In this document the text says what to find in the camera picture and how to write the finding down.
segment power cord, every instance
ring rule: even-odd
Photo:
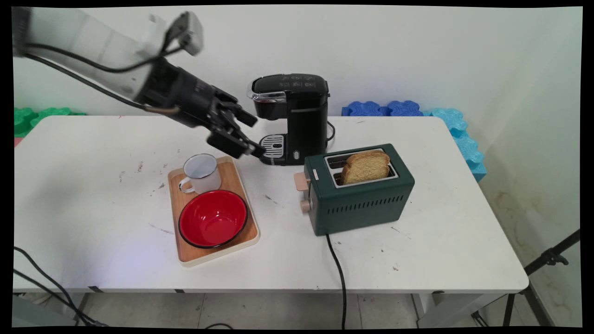
[[[332,128],[332,136],[330,136],[330,138],[326,138],[326,142],[332,140],[332,138],[334,138],[334,135],[336,134],[336,128],[334,128],[332,123],[328,122],[328,125]]]
[[[340,275],[340,283],[342,284],[342,329],[345,329],[345,321],[346,321],[346,286],[345,286],[345,276],[342,273],[342,268],[340,267],[340,262],[338,261],[338,258],[336,257],[336,254],[334,253],[334,248],[332,248],[332,243],[330,241],[330,236],[326,234],[326,240],[328,241],[328,247],[330,248],[330,252],[332,253],[332,257],[334,258],[334,262],[336,262],[336,266],[338,267],[338,273]],[[46,279],[48,279],[50,282],[52,282],[55,286],[58,287],[58,289],[60,289],[60,291],[62,291],[62,293],[66,296],[66,299],[68,301],[65,301],[62,297],[60,297],[57,293],[51,291],[50,289],[48,289],[47,287],[45,287],[43,284],[39,283],[38,281],[32,279],[31,277],[21,273],[20,271],[18,271],[15,268],[12,268],[12,272],[17,274],[18,276],[21,276],[22,278],[24,278],[25,280],[37,285],[39,288],[43,289],[45,292],[47,292],[48,294],[50,294],[51,296],[55,297],[57,300],[59,300],[61,303],[63,303],[64,305],[68,306],[69,308],[71,308],[72,310],[74,310],[74,312],[76,313],[76,315],[78,316],[78,318],[86,325],[86,326],[97,326],[97,327],[109,327],[108,325],[98,322],[97,320],[89,317],[88,315],[84,314],[78,307],[76,307],[76,305],[74,304],[74,302],[72,301],[72,298],[70,298],[70,294],[66,291],[66,289],[64,289],[62,287],[62,285],[60,285],[59,283],[56,282],[56,280],[54,280],[53,278],[51,278],[48,274],[46,274],[38,265],[37,263],[35,263],[35,261],[33,260],[33,258],[31,258],[31,256],[24,251],[23,249],[17,247],[17,246],[13,246],[15,251],[20,252],[22,255],[24,255],[27,260],[29,260],[29,262],[33,265],[33,267],[35,269],[37,269],[37,271],[43,275],[43,277],[45,277]],[[212,327],[215,326],[225,326],[229,329],[233,329],[233,327],[229,326],[226,323],[215,323],[215,324],[211,324],[209,326],[207,326],[204,329],[211,329]]]
[[[204,328],[204,329],[211,329],[212,327],[215,327],[215,326],[225,326],[225,327],[227,327],[228,329],[233,329],[233,327],[229,326],[229,325],[228,325],[228,324],[226,324],[226,323],[213,323],[212,325],[210,325],[210,326],[208,326],[208,327],[206,327],[206,328]]]
[[[46,45],[46,44],[39,44],[39,43],[29,43],[29,44],[25,44],[25,48],[37,48],[37,49],[45,49],[45,50],[50,50],[56,53],[60,53],[62,55],[68,56],[72,59],[76,59],[78,61],[81,61],[87,65],[91,65],[92,67],[98,68],[104,72],[109,72],[109,73],[124,73],[124,72],[130,72],[138,67],[150,64],[152,62],[156,62],[157,60],[159,60],[161,57],[165,57],[165,56],[169,56],[172,55],[176,52],[179,52],[181,50],[183,50],[184,48],[182,46],[179,46],[175,49],[169,50],[169,51],[164,51],[156,56],[153,56],[151,58],[145,59],[141,62],[138,62],[134,65],[130,65],[130,66],[126,66],[126,67],[122,67],[122,68],[112,68],[112,67],[107,67],[101,64],[98,64],[94,61],[92,61],[91,59],[85,58],[83,56],[79,56],[76,53],[72,53],[70,51],[66,51],[60,48],[56,48],[55,46],[51,46],[51,45]]]
[[[37,269],[37,271],[43,275],[43,277],[45,277],[46,279],[48,279],[50,282],[52,282],[55,286],[58,287],[58,289],[60,289],[60,291],[62,291],[62,293],[66,296],[66,299],[68,301],[65,301],[62,297],[60,297],[57,293],[51,291],[50,289],[48,289],[47,287],[45,287],[43,284],[39,283],[38,281],[32,279],[31,277],[19,272],[17,269],[12,268],[12,272],[14,272],[15,274],[17,274],[18,276],[21,276],[22,278],[26,279],[27,281],[37,285],[39,288],[42,288],[45,292],[47,292],[48,294],[51,294],[53,297],[55,297],[57,300],[59,300],[60,302],[64,303],[66,306],[68,306],[69,308],[73,309],[74,312],[76,313],[76,315],[80,318],[80,320],[86,325],[86,326],[106,326],[105,324],[102,324],[94,319],[92,319],[91,317],[89,317],[88,315],[84,314],[78,307],[76,307],[76,305],[74,305],[74,302],[72,301],[72,298],[70,298],[70,294],[68,294],[68,292],[59,284],[57,283],[53,278],[51,278],[48,274],[46,274],[38,265],[37,263],[35,263],[35,261],[33,261],[33,259],[31,258],[31,256],[29,256],[29,254],[27,254],[26,251],[18,248],[17,246],[13,246],[15,251],[20,252],[21,254],[23,254],[27,260],[29,260],[29,262],[33,265],[33,267],[35,269]]]
[[[105,88],[103,88],[103,87],[101,87],[101,86],[99,86],[97,84],[92,83],[91,81],[88,81],[87,79],[81,77],[80,75],[78,75],[78,74],[76,74],[76,73],[74,73],[72,71],[67,70],[64,67],[61,67],[60,65],[56,65],[53,62],[48,61],[47,59],[38,57],[36,55],[32,55],[30,53],[25,53],[24,54],[24,57],[29,58],[29,59],[32,59],[32,60],[37,61],[37,62],[40,62],[40,63],[42,63],[44,65],[47,65],[47,66],[49,66],[49,67],[51,67],[51,68],[53,68],[55,70],[58,70],[58,71],[60,71],[60,72],[62,72],[64,74],[66,74],[67,76],[69,76],[71,78],[74,78],[74,79],[76,79],[76,80],[84,83],[85,85],[87,85],[87,86],[89,86],[91,88],[94,88],[94,89],[100,91],[101,93],[103,93],[103,94],[105,94],[105,95],[107,95],[109,97],[112,97],[112,98],[114,98],[114,99],[116,99],[116,100],[118,100],[118,101],[120,101],[122,103],[125,103],[125,104],[127,104],[129,106],[132,106],[132,107],[135,107],[135,108],[138,108],[138,109],[142,109],[142,110],[148,111],[148,112],[154,112],[154,113],[157,113],[157,114],[162,114],[162,115],[171,115],[171,114],[175,114],[175,113],[177,113],[177,111],[179,111],[179,108],[178,107],[174,107],[174,108],[171,108],[171,109],[163,109],[163,108],[155,108],[155,107],[141,105],[139,103],[132,102],[132,101],[130,101],[128,99],[124,99],[123,97],[118,96],[117,94],[114,94],[114,93],[108,91],[107,89],[105,89]]]
[[[326,234],[326,241],[328,241],[328,248],[330,248],[330,252],[332,253],[332,257],[334,258],[334,262],[336,262],[336,266],[338,267],[338,274],[340,275],[340,283],[342,284],[342,329],[345,329],[345,321],[346,321],[346,286],[345,286],[345,276],[342,274],[342,268],[340,267],[340,262],[338,262],[338,258],[334,253],[334,249],[332,248],[332,242],[330,242],[330,236]]]

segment tray rim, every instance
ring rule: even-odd
[[[258,222],[256,221],[256,218],[255,218],[254,209],[252,209],[252,204],[249,201],[248,193],[247,193],[247,191],[245,191],[244,181],[243,181],[243,179],[241,177],[241,172],[239,171],[239,168],[237,168],[237,164],[235,163],[235,161],[234,161],[234,159],[232,157],[230,157],[230,156],[222,156],[222,157],[218,157],[217,158],[217,165],[220,164],[220,163],[225,163],[225,162],[232,163],[233,164],[233,167],[235,168],[235,171],[237,172],[237,175],[239,177],[239,184],[241,184],[241,188],[243,189],[244,194],[245,194],[245,202],[248,205],[248,208],[249,208],[250,212],[252,213],[252,220],[254,221],[254,225],[256,227],[256,236],[254,238],[248,240],[248,241],[245,241],[245,242],[242,242],[240,244],[231,246],[229,248],[221,249],[219,251],[216,251],[214,253],[211,253],[211,254],[208,254],[208,255],[205,255],[205,256],[201,256],[201,257],[199,257],[197,259],[189,260],[189,261],[182,261],[179,258],[179,249],[177,249],[179,247],[178,240],[177,240],[178,237],[176,235],[175,236],[175,238],[176,238],[176,240],[175,240],[175,247],[176,247],[176,252],[177,252],[177,259],[178,259],[178,262],[182,266],[184,266],[184,267],[192,267],[192,266],[195,266],[197,264],[204,263],[204,262],[207,262],[207,261],[216,259],[216,258],[221,257],[221,256],[225,256],[227,254],[236,252],[236,251],[241,250],[243,248],[247,248],[249,246],[252,246],[252,245],[256,244],[260,240],[260,228],[258,227]],[[175,177],[175,176],[177,176],[179,174],[183,174],[183,173],[184,173],[184,169],[183,168],[176,168],[176,169],[173,169],[172,171],[170,171],[167,174],[167,182],[169,184],[169,189],[170,190],[172,188],[171,187],[171,179],[173,177]]]

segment wooden tray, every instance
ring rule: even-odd
[[[179,190],[179,182],[185,178],[184,169],[174,169],[168,174],[169,193],[171,194],[171,207],[173,211],[173,226],[175,228],[175,240],[178,245],[179,262],[185,266],[195,266],[217,257],[232,253],[242,248],[251,246],[260,239],[260,230],[252,214],[252,207],[249,204],[247,195],[245,194],[244,184],[241,182],[241,177],[235,166],[233,158],[224,156],[217,159],[219,174],[221,176],[220,189],[233,191],[241,196],[248,205],[248,221],[241,233],[233,239],[230,243],[211,249],[197,248],[187,243],[179,234],[178,220],[182,210],[190,200],[198,196],[196,193],[185,194]]]

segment coffee maker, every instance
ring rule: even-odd
[[[268,165],[303,165],[306,156],[326,152],[328,82],[313,74],[275,74],[260,77],[248,87],[258,117],[287,119],[286,134],[260,140]]]

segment bread slice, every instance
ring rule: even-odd
[[[342,184],[353,184],[385,178],[390,172],[390,157],[382,151],[373,150],[351,155],[342,169]]]

